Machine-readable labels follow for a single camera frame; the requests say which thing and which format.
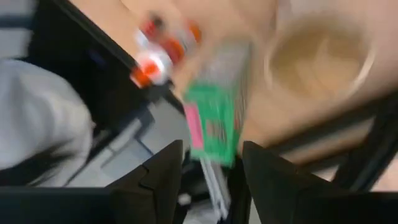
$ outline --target wooden table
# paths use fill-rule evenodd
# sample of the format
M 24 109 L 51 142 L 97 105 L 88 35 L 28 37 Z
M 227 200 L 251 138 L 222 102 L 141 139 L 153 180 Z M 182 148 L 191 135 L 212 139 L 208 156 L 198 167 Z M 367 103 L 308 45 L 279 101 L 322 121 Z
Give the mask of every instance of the wooden table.
M 132 56 L 139 50 L 134 32 L 148 11 L 158 12 L 170 27 L 184 17 L 197 21 L 203 29 L 203 43 L 172 76 L 175 84 L 173 92 L 180 99 L 198 68 L 221 38 L 226 35 L 250 37 L 256 45 L 256 51 L 242 140 L 252 140 L 262 146 L 381 95 L 398 84 L 398 1 L 395 0 L 332 0 L 328 3 L 330 11 L 362 23 L 369 30 L 377 50 L 376 60 L 365 83 L 348 100 L 339 102 L 300 101 L 282 97 L 267 89 L 263 58 L 275 31 L 274 0 L 70 1 Z M 313 5 L 309 0 L 302 2 L 301 6 Z M 299 3 L 299 0 L 294 1 L 294 13 L 311 10 L 308 7 L 297 9 Z M 368 121 L 348 132 L 339 133 L 337 138 L 327 140 L 327 144 L 318 143 L 309 146 L 305 152 L 293 152 L 285 157 L 302 162 L 330 153 L 331 148 L 339 148 L 335 147 L 336 144 L 354 144 L 363 138 L 370 124 L 371 121 Z

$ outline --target green package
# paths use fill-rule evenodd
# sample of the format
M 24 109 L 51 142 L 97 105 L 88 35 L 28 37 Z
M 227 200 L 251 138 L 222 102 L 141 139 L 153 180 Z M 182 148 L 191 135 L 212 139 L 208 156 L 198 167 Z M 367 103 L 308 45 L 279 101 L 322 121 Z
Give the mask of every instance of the green package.
M 184 95 L 191 156 L 225 166 L 234 163 L 241 134 L 251 42 L 224 40 Z

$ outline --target pink label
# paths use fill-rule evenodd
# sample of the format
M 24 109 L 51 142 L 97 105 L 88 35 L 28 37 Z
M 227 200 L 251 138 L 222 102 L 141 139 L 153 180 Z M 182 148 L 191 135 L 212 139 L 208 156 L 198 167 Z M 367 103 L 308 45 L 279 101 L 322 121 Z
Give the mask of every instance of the pink label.
M 192 146 L 203 149 L 203 131 L 201 128 L 198 107 L 194 103 L 184 105 L 185 117 L 191 133 Z

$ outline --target paper cup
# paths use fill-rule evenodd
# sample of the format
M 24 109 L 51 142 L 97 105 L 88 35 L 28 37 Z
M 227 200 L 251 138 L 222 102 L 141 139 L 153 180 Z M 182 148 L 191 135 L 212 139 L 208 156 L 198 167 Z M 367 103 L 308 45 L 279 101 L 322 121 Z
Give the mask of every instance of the paper cup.
M 307 16 L 279 30 L 264 71 L 273 93 L 298 100 L 342 100 L 365 81 L 375 57 L 361 26 L 336 16 Z

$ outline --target orange cap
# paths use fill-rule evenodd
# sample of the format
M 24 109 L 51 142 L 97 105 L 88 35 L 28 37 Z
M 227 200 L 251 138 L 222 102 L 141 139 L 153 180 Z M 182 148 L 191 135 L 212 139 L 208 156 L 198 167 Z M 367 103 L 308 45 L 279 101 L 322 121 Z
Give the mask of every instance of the orange cap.
M 198 25 L 192 21 L 188 22 L 188 28 L 192 32 L 193 36 L 195 37 L 196 42 L 201 42 L 201 30 L 199 29 Z
M 151 62 L 143 68 L 135 68 L 130 74 L 130 79 L 139 88 L 144 88 L 152 84 L 152 80 L 150 78 L 153 77 L 153 74 L 157 72 L 159 72 L 159 68 L 154 62 Z

